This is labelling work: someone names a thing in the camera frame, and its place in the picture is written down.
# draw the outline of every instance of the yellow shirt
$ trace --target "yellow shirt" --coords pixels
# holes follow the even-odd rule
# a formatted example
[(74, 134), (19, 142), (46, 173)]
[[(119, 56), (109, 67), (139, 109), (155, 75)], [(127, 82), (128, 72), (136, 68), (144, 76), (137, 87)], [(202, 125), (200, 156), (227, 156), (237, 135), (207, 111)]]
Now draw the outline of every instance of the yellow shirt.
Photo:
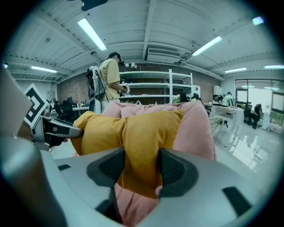
[(108, 59), (99, 67), (103, 81), (106, 84), (106, 95), (103, 100), (118, 99), (120, 98), (117, 90), (109, 87), (110, 83), (120, 81), (118, 64), (114, 59)]

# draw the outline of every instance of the yellow cloth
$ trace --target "yellow cloth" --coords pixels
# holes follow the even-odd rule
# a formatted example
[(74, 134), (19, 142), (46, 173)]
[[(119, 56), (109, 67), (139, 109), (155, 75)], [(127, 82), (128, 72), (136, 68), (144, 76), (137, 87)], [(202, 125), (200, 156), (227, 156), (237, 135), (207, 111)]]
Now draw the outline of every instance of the yellow cloth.
[(107, 100), (107, 98), (109, 100), (119, 99), (120, 96), (117, 93), (117, 90), (108, 86), (110, 83), (115, 83), (117, 81), (120, 81), (119, 68), (117, 62), (114, 59), (105, 60), (99, 69), (101, 72), (102, 79), (106, 84), (106, 95), (104, 95), (103, 100)]
[(183, 116), (183, 110), (173, 110), (120, 119), (87, 111), (74, 122), (75, 127), (84, 130), (84, 135), (71, 138), (71, 142), (79, 155), (124, 146), (125, 166), (118, 184), (157, 198), (155, 188), (162, 185), (158, 150), (173, 147)]

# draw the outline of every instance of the floor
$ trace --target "floor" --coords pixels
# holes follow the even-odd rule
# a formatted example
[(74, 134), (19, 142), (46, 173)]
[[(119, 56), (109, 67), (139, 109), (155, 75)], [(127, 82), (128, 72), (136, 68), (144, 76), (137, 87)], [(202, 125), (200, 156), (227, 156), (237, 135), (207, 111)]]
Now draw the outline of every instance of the floor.
[[(217, 161), (247, 178), (265, 195), (283, 167), (283, 142), (279, 134), (242, 124), (235, 139), (234, 135), (230, 138), (227, 135), (226, 127), (221, 133), (217, 128), (213, 134)], [(227, 139), (230, 143), (225, 147), (223, 141)], [(72, 157), (74, 153), (70, 139), (51, 152), (55, 159)]]

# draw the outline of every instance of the air conditioner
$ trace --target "air conditioner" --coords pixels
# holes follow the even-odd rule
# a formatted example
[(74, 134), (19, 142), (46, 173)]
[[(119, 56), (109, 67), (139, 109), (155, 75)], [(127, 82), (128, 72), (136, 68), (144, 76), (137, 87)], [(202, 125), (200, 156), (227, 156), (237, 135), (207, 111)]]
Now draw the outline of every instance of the air conditioner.
[(181, 53), (164, 49), (148, 48), (148, 62), (174, 64), (181, 60)]

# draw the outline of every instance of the ceiling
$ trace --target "ceiling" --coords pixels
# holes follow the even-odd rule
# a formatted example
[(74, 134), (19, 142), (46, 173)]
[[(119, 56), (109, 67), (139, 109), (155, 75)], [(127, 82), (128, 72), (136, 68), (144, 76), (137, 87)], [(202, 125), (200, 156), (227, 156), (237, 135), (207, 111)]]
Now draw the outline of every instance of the ceiling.
[[(17, 80), (58, 83), (100, 64), (111, 52), (125, 62), (147, 62), (148, 48), (178, 52), (170, 65), (187, 67), (224, 80), (228, 74), (282, 75), (264, 70), (283, 64), (275, 38), (259, 16), (240, 1), (108, 0), (87, 12), (80, 0), (47, 0), (23, 21), (8, 44), (2, 62)], [(87, 18), (107, 47), (101, 51), (77, 22)], [(222, 40), (197, 56), (191, 54), (220, 36)], [(56, 70), (32, 70), (31, 66)]]

